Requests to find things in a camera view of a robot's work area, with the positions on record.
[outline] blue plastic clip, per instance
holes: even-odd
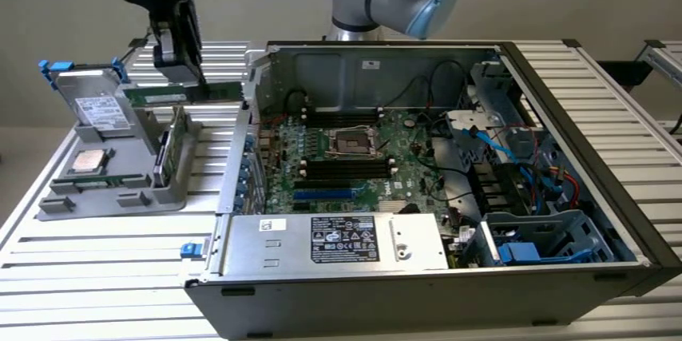
[[[507,243],[498,247],[499,258],[507,265],[580,264],[590,259],[593,251],[584,249],[572,256],[541,257],[534,243]]]
[[[43,74],[43,77],[46,78],[47,83],[51,85],[52,90],[56,91],[56,84],[55,84],[55,81],[52,80],[51,69],[48,68],[50,65],[51,65],[51,63],[47,60],[40,61],[40,63],[39,63],[40,73]]]
[[[51,66],[52,72],[66,72],[74,69],[74,61],[55,61],[55,64]]]
[[[197,243],[187,243],[181,248],[182,259],[201,259],[203,257],[205,245]]]
[[[112,59],[111,66],[114,67],[114,71],[116,71],[116,73],[119,74],[120,82],[128,84],[130,83],[128,71],[126,71],[126,65],[119,60],[118,57]]]

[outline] slotted aluminum surface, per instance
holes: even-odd
[[[674,60],[682,65],[682,42],[664,42],[664,44],[666,45],[670,56],[674,57]]]
[[[545,71],[542,76],[556,95],[561,95],[566,110],[582,121],[580,126],[590,142],[613,162],[617,176],[633,194],[642,194],[642,209],[682,254],[682,202],[666,194],[682,182],[680,163],[665,156],[664,146],[648,127],[629,117],[626,106],[610,96],[604,79],[589,65],[580,64],[581,58],[562,42],[520,45],[538,72]],[[241,63],[215,66],[209,79],[241,78],[245,47],[241,43],[207,44],[207,54],[235,55],[214,56],[217,63]],[[143,56],[138,62],[150,64],[151,57]],[[163,77],[154,76],[150,66],[142,66],[146,69],[140,72],[138,68],[139,65],[134,66],[131,71],[134,79],[163,83]],[[74,135],[66,139],[0,230],[0,239],[6,239],[0,243],[2,340],[218,339],[181,288],[179,274],[198,273],[203,262],[181,262],[178,249],[189,240],[207,236],[214,228],[211,211],[230,149],[235,106],[191,110],[206,128],[194,162],[193,195],[182,212],[47,223],[35,220],[35,197],[46,194],[46,180],[60,165],[60,153],[67,152]],[[649,201],[646,192],[658,186],[657,200]],[[453,315],[458,308],[466,310],[466,303],[453,303]],[[614,299],[568,327],[371,335],[338,340],[673,341],[680,335],[682,277],[641,298]]]
[[[682,90],[682,42],[656,42],[656,44],[654,42],[648,42],[637,60],[649,63]]]

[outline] aluminum extrusion table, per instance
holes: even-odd
[[[682,148],[581,48],[561,41],[517,45],[682,256]],[[205,44],[210,80],[242,78],[246,48],[246,43]],[[142,85],[163,82],[151,64],[151,47],[139,53],[130,72]],[[76,135],[68,134],[0,230],[0,339],[219,339],[181,287],[179,274],[199,273],[205,263],[181,261],[178,249],[214,229],[237,108],[189,108],[205,130],[189,206],[168,214],[51,222],[35,219],[36,201],[48,192],[50,179],[76,140]],[[167,112],[159,111],[162,118],[170,116]],[[339,339],[673,341],[682,339],[682,277],[641,298],[612,300],[568,327]]]

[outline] sticker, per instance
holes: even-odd
[[[286,231],[286,230],[287,230],[287,219],[261,220],[261,226],[258,227],[259,232]]]
[[[382,62],[377,60],[363,60],[362,61],[362,69],[381,69]]]
[[[182,93],[171,93],[170,95],[146,96],[146,101],[150,104],[156,103],[176,103],[187,101],[189,97]]]
[[[317,264],[379,261],[374,216],[313,217],[310,226],[310,258]]]
[[[76,99],[76,103],[98,131],[130,128],[128,119],[115,97],[83,97]]]

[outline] red cable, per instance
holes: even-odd
[[[283,113],[282,115],[275,116],[273,119],[265,120],[265,121],[262,121],[261,123],[258,123],[255,125],[266,125],[266,124],[274,124],[275,125],[277,123],[283,121],[286,118],[287,118],[287,114]]]
[[[550,172],[553,174],[558,174],[557,169],[550,169]],[[574,186],[574,195],[572,197],[569,206],[570,206],[570,208],[576,208],[578,205],[578,198],[580,198],[580,184],[578,184],[578,181],[576,180],[576,178],[572,175],[569,175],[569,172],[564,172],[564,176],[566,177],[566,180],[569,180],[569,182]]]

